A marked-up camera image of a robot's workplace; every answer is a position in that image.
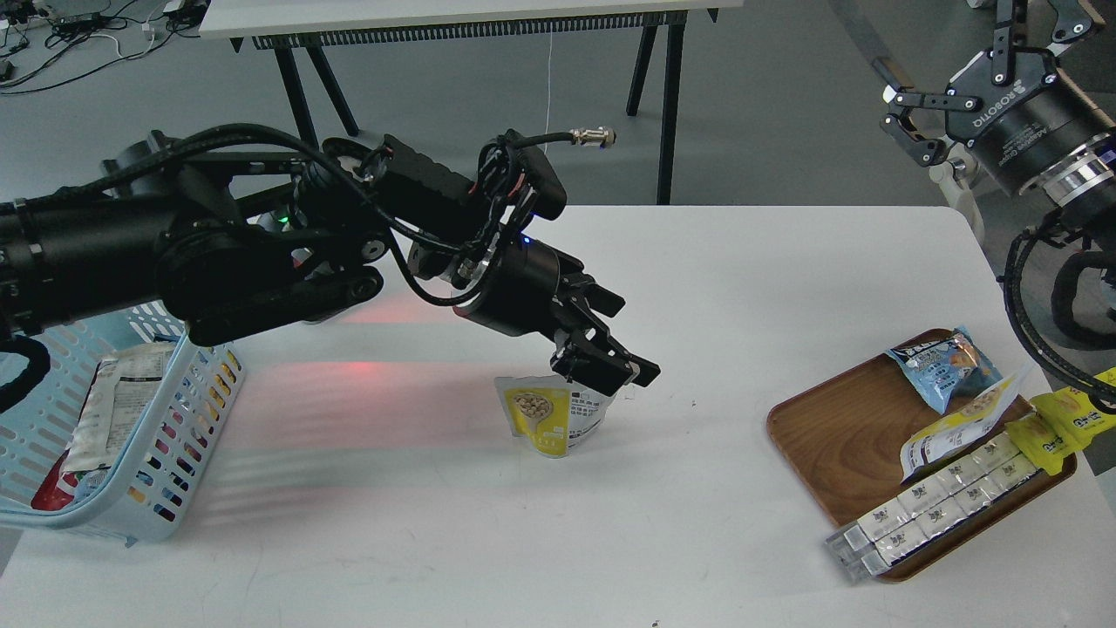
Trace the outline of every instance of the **yellow and white package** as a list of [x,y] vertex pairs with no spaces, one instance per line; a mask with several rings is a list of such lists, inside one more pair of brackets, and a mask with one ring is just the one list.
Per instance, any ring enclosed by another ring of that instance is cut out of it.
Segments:
[[989,387],[956,413],[946,415],[915,433],[899,450],[903,480],[922,467],[947,458],[992,432],[1033,368],[1028,364],[1012,376]]
[[[1116,386],[1116,368],[1097,376]],[[1093,443],[1093,437],[1116,426],[1116,407],[1072,387],[1031,399],[1038,415],[1008,424],[1008,434],[1027,458],[1054,475],[1062,460]]]
[[543,456],[561,458],[593,434],[613,403],[561,376],[497,378],[496,390],[512,436],[526,436]]

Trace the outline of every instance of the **yellow snack bag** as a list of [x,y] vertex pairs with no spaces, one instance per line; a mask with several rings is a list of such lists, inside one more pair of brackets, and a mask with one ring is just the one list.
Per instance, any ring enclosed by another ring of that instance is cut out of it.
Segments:
[[1058,436],[1050,425],[1035,413],[1008,423],[1004,429],[1027,460],[1050,475],[1061,473],[1061,463],[1066,456],[1080,452],[1075,445]]
[[[1116,368],[1100,374],[1097,379],[1116,385]],[[1031,405],[1055,434],[1075,447],[1075,452],[1085,450],[1094,436],[1116,425],[1116,407],[1072,387],[1039,395],[1031,399]]]
[[526,436],[543,456],[561,458],[593,434],[612,397],[567,383],[561,376],[497,378],[513,436]]
[[[1116,368],[1098,379],[1116,385]],[[1006,426],[1011,442],[1050,475],[1061,473],[1062,461],[1093,443],[1093,437],[1116,425],[1116,407],[1072,387],[1031,399],[1038,415]]]

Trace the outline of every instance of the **cable connector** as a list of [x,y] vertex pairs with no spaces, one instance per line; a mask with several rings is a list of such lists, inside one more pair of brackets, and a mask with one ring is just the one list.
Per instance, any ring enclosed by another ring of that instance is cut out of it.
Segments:
[[596,128],[570,128],[573,138],[570,144],[584,146],[586,144],[599,144],[602,148],[607,148],[616,143],[616,132],[607,126]]

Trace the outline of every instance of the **wooden tray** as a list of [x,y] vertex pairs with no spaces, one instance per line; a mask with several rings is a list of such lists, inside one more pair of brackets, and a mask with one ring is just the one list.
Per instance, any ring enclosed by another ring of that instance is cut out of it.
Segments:
[[[950,334],[931,330],[904,345],[942,340]],[[954,399],[949,412],[968,402]],[[1022,417],[1029,409],[1017,397],[992,432],[966,452],[1003,432],[1004,423]],[[881,355],[779,404],[768,415],[767,425],[771,441],[829,521],[840,528],[899,494],[904,489],[899,448],[911,435],[939,418],[898,365]],[[1068,457],[1056,476],[1040,470],[988,509],[896,563],[879,579],[898,582],[911,578],[1076,470],[1076,456]]]

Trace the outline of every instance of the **wrapped snack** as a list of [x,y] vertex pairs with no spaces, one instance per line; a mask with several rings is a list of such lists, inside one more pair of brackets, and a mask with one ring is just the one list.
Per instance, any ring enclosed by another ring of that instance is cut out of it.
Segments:
[[57,511],[97,491],[155,396],[174,349],[170,342],[141,345],[97,365],[69,445],[36,493],[32,508]]
[[977,395],[1000,380],[1000,373],[964,328],[945,340],[896,347],[887,355],[939,415],[945,414],[954,395]]
[[[1116,386],[1116,368],[1100,374],[1097,379]],[[1085,450],[1094,436],[1116,425],[1116,408],[1076,388],[1039,395],[1031,404],[1075,452]]]
[[1058,436],[1054,428],[1035,413],[1004,427],[1011,442],[1019,447],[1027,460],[1050,475],[1061,473],[1066,456],[1079,451]]
[[605,417],[613,398],[561,376],[497,378],[504,416],[513,436],[526,436],[543,456],[561,458],[579,445]]
[[[906,481],[927,465],[952,456],[992,432],[1000,417],[1016,400],[1020,386],[1032,368],[1033,364],[1028,363],[1018,374],[981,393],[964,408],[915,433],[899,451],[903,480]],[[1003,436],[1003,441],[1010,445],[1007,436]]]

